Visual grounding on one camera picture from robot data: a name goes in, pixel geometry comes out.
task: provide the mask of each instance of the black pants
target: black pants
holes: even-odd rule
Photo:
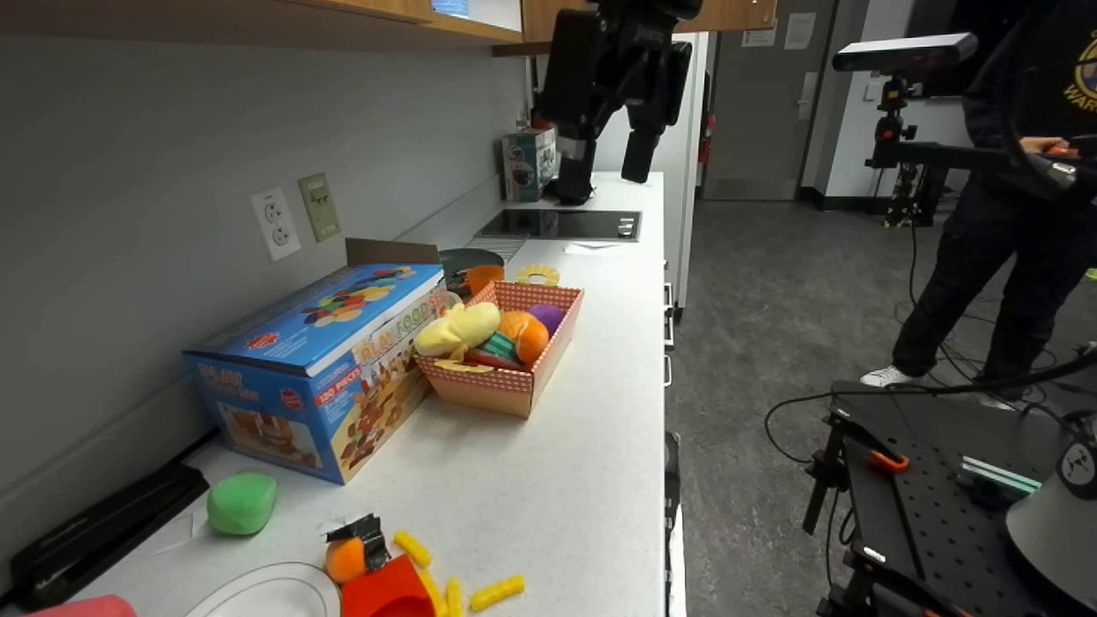
[[[1053,338],[1059,306],[1087,266],[1097,264],[1097,212],[1092,207],[991,192],[977,183],[967,183],[944,230],[937,270],[897,334],[892,364],[903,374],[931,374],[940,342],[1009,257],[1017,262],[1005,285],[991,352],[977,380],[1027,377]]]

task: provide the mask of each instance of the kitchen counter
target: kitchen counter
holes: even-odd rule
[[[310,480],[210,447],[210,480],[263,469],[279,512],[251,543],[214,538],[204,502],[98,581],[84,598],[119,594],[138,614],[189,614],[222,582],[275,562],[324,562],[324,534],[382,513],[389,538],[415,533],[438,581],[480,589],[523,572],[508,617],[667,614],[667,348],[663,176],[627,185],[597,176],[591,208],[640,208],[639,245],[526,239],[508,262],[558,266],[584,289],[574,348],[532,418],[430,399],[350,486]]]

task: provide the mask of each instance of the person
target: person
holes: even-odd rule
[[[991,53],[964,94],[967,135],[977,148],[1027,150],[1059,160],[1092,158],[1078,137],[1097,135],[1097,0],[1039,0]],[[904,318],[892,366],[862,377],[895,388],[932,369],[937,350],[981,289],[1016,257],[987,364],[977,383],[1027,377],[1053,338],[1056,312],[1097,264],[1094,188],[1053,188],[1029,172],[973,172],[944,228],[937,266]],[[1022,388],[987,391],[987,404],[1017,407]]]

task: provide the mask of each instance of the upper cabinet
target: upper cabinet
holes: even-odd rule
[[[526,45],[549,45],[555,14],[567,8],[587,8],[587,0],[523,0]],[[679,30],[767,30],[776,14],[777,0],[703,0],[703,10]]]
[[[519,45],[523,0],[0,0],[0,34],[284,47]]]

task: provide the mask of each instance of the toy box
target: toy box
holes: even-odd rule
[[[564,308],[564,322],[555,326],[544,352],[532,369],[491,369],[491,374],[458,374],[438,366],[431,358],[419,358],[415,364],[431,380],[443,401],[523,415],[529,418],[549,388],[553,369],[558,366],[567,348],[574,342],[574,329],[581,318],[584,290],[581,289],[549,289],[549,285],[519,285],[494,282],[475,303],[498,303],[508,308],[555,306]]]
[[[445,306],[438,264],[352,264],[186,364],[234,450],[347,484],[427,399],[412,335]]]

